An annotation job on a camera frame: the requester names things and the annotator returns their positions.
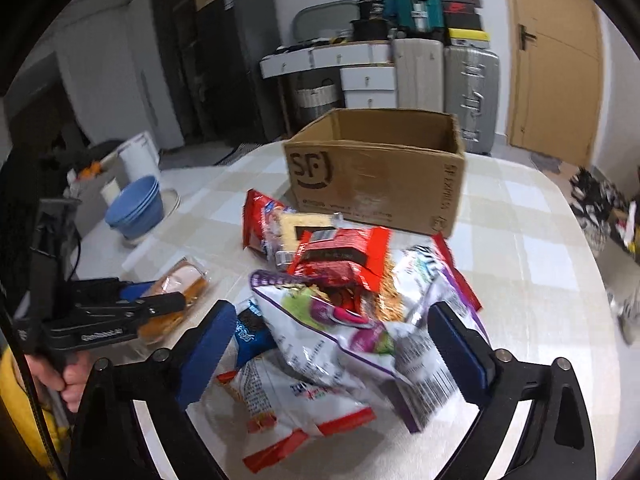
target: wooden door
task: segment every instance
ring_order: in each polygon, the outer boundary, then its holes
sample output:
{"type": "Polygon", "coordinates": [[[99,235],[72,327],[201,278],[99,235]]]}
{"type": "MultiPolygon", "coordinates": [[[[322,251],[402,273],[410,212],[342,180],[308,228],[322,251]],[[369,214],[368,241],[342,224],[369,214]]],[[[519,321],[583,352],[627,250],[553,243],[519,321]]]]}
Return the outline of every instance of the wooden door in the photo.
{"type": "Polygon", "coordinates": [[[510,142],[588,165],[602,97],[598,9],[591,0],[511,0],[515,81],[510,142]]]}

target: yellow sleeve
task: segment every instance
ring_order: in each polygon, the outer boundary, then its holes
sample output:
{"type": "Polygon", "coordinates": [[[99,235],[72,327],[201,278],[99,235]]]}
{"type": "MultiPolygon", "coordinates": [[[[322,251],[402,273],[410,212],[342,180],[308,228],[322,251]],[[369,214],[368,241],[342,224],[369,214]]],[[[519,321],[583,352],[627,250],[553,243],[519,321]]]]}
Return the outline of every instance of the yellow sleeve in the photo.
{"type": "MultiPolygon", "coordinates": [[[[38,463],[43,466],[51,476],[52,466],[49,463],[49,457],[47,457],[44,444],[40,439],[33,413],[31,413],[31,406],[27,394],[15,380],[12,359],[13,355],[11,351],[7,349],[2,355],[2,361],[0,362],[0,397],[24,443],[38,463]]],[[[56,447],[56,451],[59,452],[62,441],[67,436],[68,428],[57,427],[53,414],[46,410],[43,410],[43,412],[49,434],[56,447]]]]}

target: storage drawer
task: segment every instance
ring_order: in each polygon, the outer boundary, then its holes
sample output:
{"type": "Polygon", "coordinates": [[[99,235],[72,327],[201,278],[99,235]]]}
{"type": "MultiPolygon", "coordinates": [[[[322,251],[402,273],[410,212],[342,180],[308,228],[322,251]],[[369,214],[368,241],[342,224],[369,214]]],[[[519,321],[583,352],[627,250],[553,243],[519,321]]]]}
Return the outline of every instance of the storage drawer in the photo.
{"type": "Polygon", "coordinates": [[[343,90],[395,90],[396,68],[393,66],[355,66],[341,68],[343,90]]]}
{"type": "Polygon", "coordinates": [[[348,90],[344,100],[347,108],[398,108],[395,90],[348,90]]]}
{"type": "Polygon", "coordinates": [[[389,43],[374,43],[370,45],[372,63],[390,63],[392,61],[391,45],[389,43]]]}
{"type": "Polygon", "coordinates": [[[314,62],[316,68],[369,64],[370,54],[370,44],[367,43],[321,46],[314,49],[314,62]]]}
{"type": "Polygon", "coordinates": [[[260,62],[263,79],[293,72],[303,72],[311,70],[313,67],[311,48],[278,54],[260,62]]]}

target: white plate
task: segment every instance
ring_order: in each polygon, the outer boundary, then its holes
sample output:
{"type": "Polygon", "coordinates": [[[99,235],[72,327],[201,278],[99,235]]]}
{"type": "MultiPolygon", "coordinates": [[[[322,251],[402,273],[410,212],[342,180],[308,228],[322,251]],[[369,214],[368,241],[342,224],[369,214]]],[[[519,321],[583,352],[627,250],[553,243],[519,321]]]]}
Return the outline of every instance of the white plate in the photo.
{"type": "Polygon", "coordinates": [[[160,192],[160,197],[162,198],[162,209],[164,209],[164,218],[156,224],[156,226],[151,229],[151,231],[146,232],[142,236],[138,238],[132,238],[129,240],[128,238],[122,237],[122,243],[127,247],[137,247],[142,242],[145,241],[146,237],[148,237],[162,222],[164,222],[167,217],[173,213],[178,206],[180,205],[180,195],[175,189],[163,189],[160,192]]]}

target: blue gripper pad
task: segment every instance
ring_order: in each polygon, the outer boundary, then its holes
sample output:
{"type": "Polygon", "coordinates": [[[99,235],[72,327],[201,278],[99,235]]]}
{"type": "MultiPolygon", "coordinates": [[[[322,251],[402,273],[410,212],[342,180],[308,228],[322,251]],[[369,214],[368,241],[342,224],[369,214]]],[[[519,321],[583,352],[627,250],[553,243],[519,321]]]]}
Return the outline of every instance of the blue gripper pad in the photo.
{"type": "Polygon", "coordinates": [[[486,371],[437,304],[429,309],[427,326],[431,339],[466,402],[475,404],[479,408],[484,406],[488,399],[486,371]]]}
{"type": "Polygon", "coordinates": [[[182,410],[186,410],[192,402],[200,400],[236,331],[237,320],[236,308],[228,301],[220,300],[197,328],[187,330],[182,336],[189,338],[190,335],[196,335],[191,337],[193,350],[184,358],[180,368],[180,387],[176,400],[182,410]]]}
{"type": "Polygon", "coordinates": [[[148,291],[154,283],[155,282],[144,282],[127,285],[120,291],[120,299],[129,301],[129,303],[131,303],[131,301],[136,301],[140,296],[148,291]]]}

